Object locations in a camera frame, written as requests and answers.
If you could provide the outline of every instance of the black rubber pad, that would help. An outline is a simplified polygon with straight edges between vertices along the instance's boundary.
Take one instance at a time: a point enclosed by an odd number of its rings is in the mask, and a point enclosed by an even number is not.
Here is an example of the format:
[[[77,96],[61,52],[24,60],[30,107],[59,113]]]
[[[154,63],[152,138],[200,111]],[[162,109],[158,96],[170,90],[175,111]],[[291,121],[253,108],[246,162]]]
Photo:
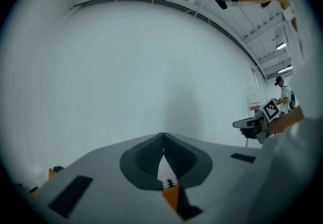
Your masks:
[[[49,207],[59,215],[67,217],[92,180],[93,178],[78,176]]]
[[[253,163],[256,159],[256,157],[243,155],[243,154],[239,154],[239,153],[234,153],[231,155],[231,157],[242,160],[242,161],[250,162],[250,163]]]
[[[188,220],[196,215],[199,215],[202,212],[203,211],[199,207],[190,205],[186,196],[185,189],[180,185],[177,207],[177,213],[179,214],[179,216],[181,216],[183,220]]]
[[[58,173],[59,171],[63,170],[64,168],[62,166],[54,166],[53,170],[55,173]]]
[[[37,187],[37,186],[35,186],[33,189],[30,189],[30,190],[29,190],[29,193],[31,193],[31,194],[32,194],[32,193],[33,193],[33,192],[35,192],[36,190],[38,190],[38,187]]]

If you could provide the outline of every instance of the backpack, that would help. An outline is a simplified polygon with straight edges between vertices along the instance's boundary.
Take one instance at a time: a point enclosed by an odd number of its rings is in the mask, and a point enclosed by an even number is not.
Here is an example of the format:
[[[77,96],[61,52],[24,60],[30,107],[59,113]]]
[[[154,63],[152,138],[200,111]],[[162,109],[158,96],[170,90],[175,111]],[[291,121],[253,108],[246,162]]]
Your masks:
[[[289,107],[291,108],[291,110],[293,110],[293,109],[295,109],[296,101],[295,101],[294,92],[292,90],[291,90],[291,97],[292,97],[292,99],[291,99],[291,102],[289,103]]]

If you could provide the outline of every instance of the orange object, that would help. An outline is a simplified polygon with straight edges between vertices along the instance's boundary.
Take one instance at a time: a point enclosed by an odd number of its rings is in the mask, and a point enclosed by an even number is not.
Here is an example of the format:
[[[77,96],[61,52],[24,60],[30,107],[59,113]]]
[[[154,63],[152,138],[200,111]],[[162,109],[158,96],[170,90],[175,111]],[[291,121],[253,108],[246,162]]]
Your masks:
[[[36,196],[37,196],[37,191],[38,191],[38,190],[36,190],[36,191],[32,192],[32,194],[31,194],[31,195],[32,195],[33,197],[36,197]]]
[[[51,179],[53,176],[56,175],[56,172],[52,169],[49,169],[48,171],[48,179]]]
[[[170,206],[177,212],[178,208],[178,196],[179,196],[180,187],[174,186],[168,189],[163,190],[163,196]]]

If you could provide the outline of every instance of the ceiling light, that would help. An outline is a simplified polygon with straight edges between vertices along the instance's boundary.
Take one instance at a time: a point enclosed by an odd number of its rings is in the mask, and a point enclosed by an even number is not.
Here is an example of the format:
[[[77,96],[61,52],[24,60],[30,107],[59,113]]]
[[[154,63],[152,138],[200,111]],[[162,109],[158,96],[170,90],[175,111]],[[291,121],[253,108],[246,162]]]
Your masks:
[[[283,73],[283,72],[288,71],[288,70],[290,70],[290,69],[292,69],[292,68],[293,68],[293,66],[291,66],[291,67],[287,67],[287,68],[285,68],[285,69],[283,69],[283,70],[279,71],[278,73]]]
[[[285,43],[281,43],[280,45],[278,45],[276,48],[277,48],[277,51],[284,48],[286,46]]]

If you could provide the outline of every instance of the white sleeve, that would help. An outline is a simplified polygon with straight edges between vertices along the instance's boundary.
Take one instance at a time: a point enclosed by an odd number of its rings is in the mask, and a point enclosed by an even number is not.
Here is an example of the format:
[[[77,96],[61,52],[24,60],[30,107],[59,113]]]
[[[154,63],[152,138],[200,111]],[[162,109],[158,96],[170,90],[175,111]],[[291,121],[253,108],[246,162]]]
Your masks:
[[[292,93],[291,93],[290,88],[288,86],[285,87],[283,90],[283,98],[287,97],[289,100],[291,100],[291,96],[292,96]]]

